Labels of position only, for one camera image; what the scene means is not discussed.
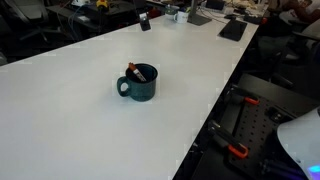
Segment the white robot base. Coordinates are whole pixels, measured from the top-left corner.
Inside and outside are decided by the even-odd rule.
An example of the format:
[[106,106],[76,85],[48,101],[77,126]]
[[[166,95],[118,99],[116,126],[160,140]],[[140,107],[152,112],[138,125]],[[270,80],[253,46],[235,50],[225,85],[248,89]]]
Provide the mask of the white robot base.
[[320,180],[320,108],[282,123],[280,144],[309,180]]

